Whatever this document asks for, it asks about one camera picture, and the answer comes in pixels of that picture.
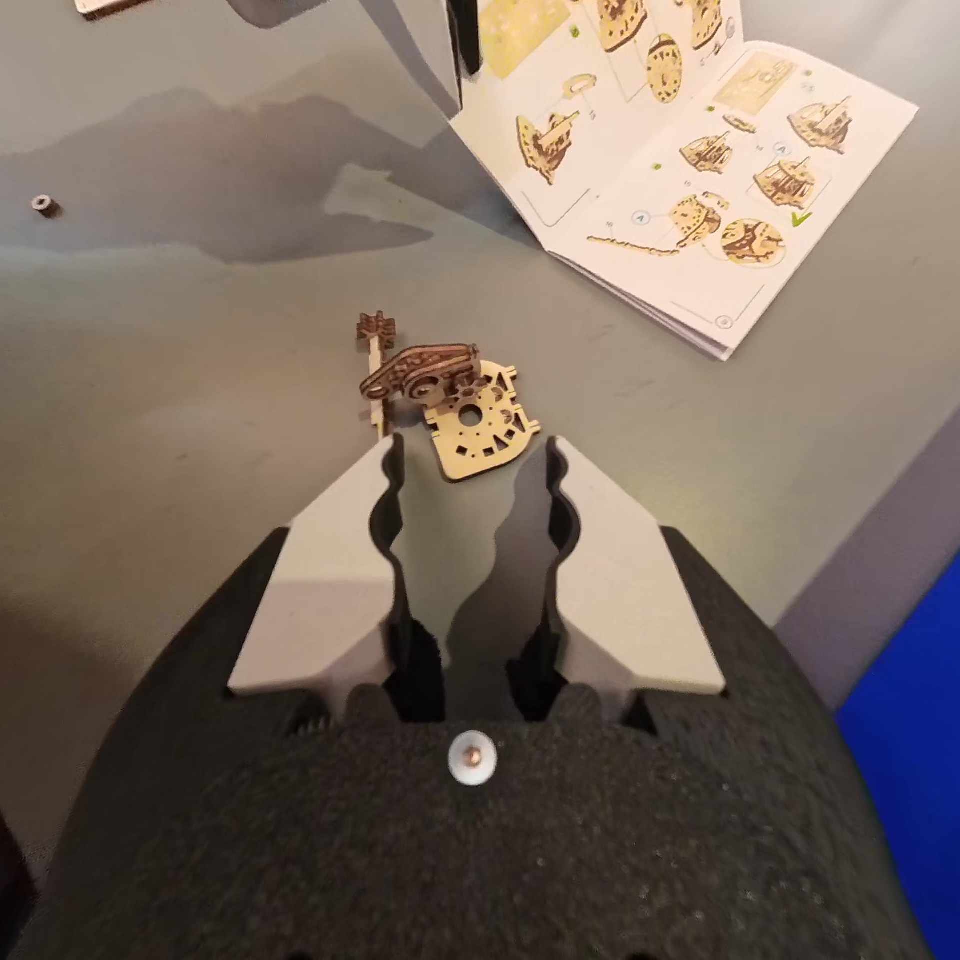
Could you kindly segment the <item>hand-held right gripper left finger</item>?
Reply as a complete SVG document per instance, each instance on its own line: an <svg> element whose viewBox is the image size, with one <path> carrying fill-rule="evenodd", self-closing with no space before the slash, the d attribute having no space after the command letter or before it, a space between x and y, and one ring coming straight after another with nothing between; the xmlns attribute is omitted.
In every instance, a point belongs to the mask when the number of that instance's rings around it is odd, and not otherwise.
<svg viewBox="0 0 960 960"><path fill-rule="evenodd" d="M393 552L404 481L404 439L394 434L283 529L231 694L306 691L341 721L354 690L375 686L406 721L444 720L439 645L412 615Z"/></svg>

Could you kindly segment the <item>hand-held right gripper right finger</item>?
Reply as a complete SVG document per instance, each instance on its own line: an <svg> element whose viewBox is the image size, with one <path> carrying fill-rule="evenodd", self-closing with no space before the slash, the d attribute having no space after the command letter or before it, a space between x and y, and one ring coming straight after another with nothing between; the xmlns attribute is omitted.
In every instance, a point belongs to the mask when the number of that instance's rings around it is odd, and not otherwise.
<svg viewBox="0 0 960 960"><path fill-rule="evenodd" d="M661 525L567 439L546 443L548 536L541 618L507 664L521 716L542 722L582 685L606 720L641 712L642 693L720 695L726 678Z"/></svg>

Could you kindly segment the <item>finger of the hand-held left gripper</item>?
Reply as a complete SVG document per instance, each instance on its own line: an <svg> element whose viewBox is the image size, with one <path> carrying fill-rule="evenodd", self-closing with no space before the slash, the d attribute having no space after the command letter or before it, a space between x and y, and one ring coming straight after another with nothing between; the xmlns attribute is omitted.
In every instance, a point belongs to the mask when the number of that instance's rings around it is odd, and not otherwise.
<svg viewBox="0 0 960 960"><path fill-rule="evenodd" d="M257 29L274 29L302 14L301 1L226 1L237 16Z"/></svg>
<svg viewBox="0 0 960 960"><path fill-rule="evenodd" d="M481 69L476 1L362 1L402 66L447 119L461 113L463 84Z"/></svg>

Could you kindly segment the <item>small wooden gear model assembly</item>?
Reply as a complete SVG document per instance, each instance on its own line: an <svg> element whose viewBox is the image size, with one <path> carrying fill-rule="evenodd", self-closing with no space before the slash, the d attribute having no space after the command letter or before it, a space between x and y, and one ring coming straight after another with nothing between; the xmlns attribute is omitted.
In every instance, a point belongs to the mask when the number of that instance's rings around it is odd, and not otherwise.
<svg viewBox="0 0 960 960"><path fill-rule="evenodd" d="M460 482L516 461L541 433L519 401L518 376L475 344L420 344L372 367L359 391L372 404L419 406L444 478Z"/></svg>

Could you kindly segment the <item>wooden axle with gear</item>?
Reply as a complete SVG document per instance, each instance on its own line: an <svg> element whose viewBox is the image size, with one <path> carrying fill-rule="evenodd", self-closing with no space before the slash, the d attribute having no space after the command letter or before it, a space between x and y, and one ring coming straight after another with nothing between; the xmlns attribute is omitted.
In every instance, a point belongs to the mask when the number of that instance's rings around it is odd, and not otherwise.
<svg viewBox="0 0 960 960"><path fill-rule="evenodd" d="M365 344L368 353L368 377L377 379L384 366L387 353L394 347L397 337L397 324L394 318L378 310L374 314L361 313L355 327L358 343ZM387 409L391 397L391 387L374 385L374 393L369 401L369 419L378 440L387 435Z"/></svg>

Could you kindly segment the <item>white instruction booklet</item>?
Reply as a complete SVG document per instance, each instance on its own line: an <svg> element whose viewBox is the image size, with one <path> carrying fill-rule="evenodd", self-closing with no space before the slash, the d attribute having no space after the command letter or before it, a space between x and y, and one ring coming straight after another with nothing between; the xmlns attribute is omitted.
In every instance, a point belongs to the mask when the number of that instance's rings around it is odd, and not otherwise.
<svg viewBox="0 0 960 960"><path fill-rule="evenodd" d="M917 114L741 2L490 1L451 126L544 250L728 359Z"/></svg>

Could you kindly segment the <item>blue plastic bin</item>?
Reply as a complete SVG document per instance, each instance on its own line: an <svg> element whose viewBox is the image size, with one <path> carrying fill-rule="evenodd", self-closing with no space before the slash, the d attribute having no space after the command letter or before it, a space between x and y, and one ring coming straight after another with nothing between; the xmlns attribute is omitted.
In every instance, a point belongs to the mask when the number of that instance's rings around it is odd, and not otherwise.
<svg viewBox="0 0 960 960"><path fill-rule="evenodd" d="M931 953L959 957L959 558L836 713Z"/></svg>

